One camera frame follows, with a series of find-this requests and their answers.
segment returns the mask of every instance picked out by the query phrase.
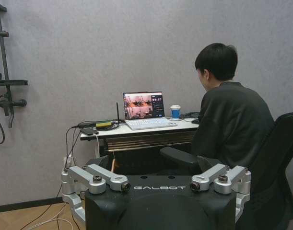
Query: wall mounted bracket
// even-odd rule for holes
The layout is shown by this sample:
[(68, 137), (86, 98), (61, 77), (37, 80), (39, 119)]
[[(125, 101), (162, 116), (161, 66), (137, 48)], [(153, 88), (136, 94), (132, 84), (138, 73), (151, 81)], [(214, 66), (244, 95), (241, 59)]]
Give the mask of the wall mounted bracket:
[[(0, 5), (0, 13), (6, 12), (7, 8)], [(9, 33), (2, 30), (1, 25), (1, 19), (0, 19), (0, 46), (1, 46), (1, 56), (2, 56), (2, 64), (3, 64), (3, 70), (4, 70), (4, 80), (0, 79), (0, 86), (5, 86), (7, 92), (4, 94), (5, 100), (0, 101), (0, 107), (4, 109), (5, 116), (9, 116), (10, 111), (10, 119), (9, 119), (9, 128), (12, 127), (12, 122), (14, 119), (14, 107), (20, 106), (24, 107), (27, 105), (27, 101), (25, 99), (20, 99), (18, 101), (12, 100), (12, 94), (11, 94), (11, 86), (13, 85), (28, 85), (27, 80), (10, 80), (9, 79), (9, 73), (8, 73), (8, 66), (7, 66), (7, 58), (6, 58), (6, 49), (4, 45), (4, 37), (9, 37)]]

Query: white cup lid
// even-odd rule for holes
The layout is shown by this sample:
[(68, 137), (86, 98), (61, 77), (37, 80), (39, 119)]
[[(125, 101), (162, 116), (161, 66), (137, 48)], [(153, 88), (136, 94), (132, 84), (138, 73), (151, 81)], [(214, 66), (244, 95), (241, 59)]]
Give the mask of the white cup lid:
[(171, 109), (180, 109), (180, 105), (176, 105), (176, 104), (175, 105), (172, 105), (171, 106)]

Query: laptop screen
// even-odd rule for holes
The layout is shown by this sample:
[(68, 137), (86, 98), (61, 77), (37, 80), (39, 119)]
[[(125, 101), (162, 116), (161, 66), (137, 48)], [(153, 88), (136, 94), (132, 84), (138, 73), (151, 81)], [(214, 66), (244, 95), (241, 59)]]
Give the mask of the laptop screen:
[(164, 117), (162, 92), (125, 92), (125, 119)]

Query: coffee cup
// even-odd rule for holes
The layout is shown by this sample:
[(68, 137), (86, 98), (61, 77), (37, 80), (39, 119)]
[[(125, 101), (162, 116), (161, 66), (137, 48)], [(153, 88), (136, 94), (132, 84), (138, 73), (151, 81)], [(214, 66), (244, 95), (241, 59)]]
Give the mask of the coffee cup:
[(180, 106), (179, 105), (172, 105), (171, 107), (171, 112), (172, 112), (172, 119), (179, 119), (180, 115)]

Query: white desk surface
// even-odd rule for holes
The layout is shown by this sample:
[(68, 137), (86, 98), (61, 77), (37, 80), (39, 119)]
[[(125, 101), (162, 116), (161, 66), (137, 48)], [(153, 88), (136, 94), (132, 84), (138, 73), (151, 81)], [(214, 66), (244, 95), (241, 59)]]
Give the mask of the white desk surface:
[[(99, 134), (97, 136), (100, 137), (105, 137), (105, 136), (114, 136), (114, 135), (124, 135), (124, 134), (143, 134), (143, 133), (149, 133), (149, 132), (161, 132), (161, 131), (169, 131), (169, 130), (180, 130), (180, 129), (196, 129), (199, 127), (198, 124), (193, 124), (191, 123), (192, 120), (195, 118), (186, 118), (185, 120), (180, 120), (180, 121), (173, 121), (177, 123), (177, 126), (172, 126), (172, 127), (163, 127), (163, 128), (149, 128), (149, 129), (140, 129), (140, 130), (132, 130), (128, 127), (126, 124), (120, 124), (120, 126), (116, 129), (109, 130), (109, 131), (99, 131)], [(80, 139), (85, 140), (85, 138), (90, 138), (94, 139), (95, 135), (86, 135), (81, 133)]]

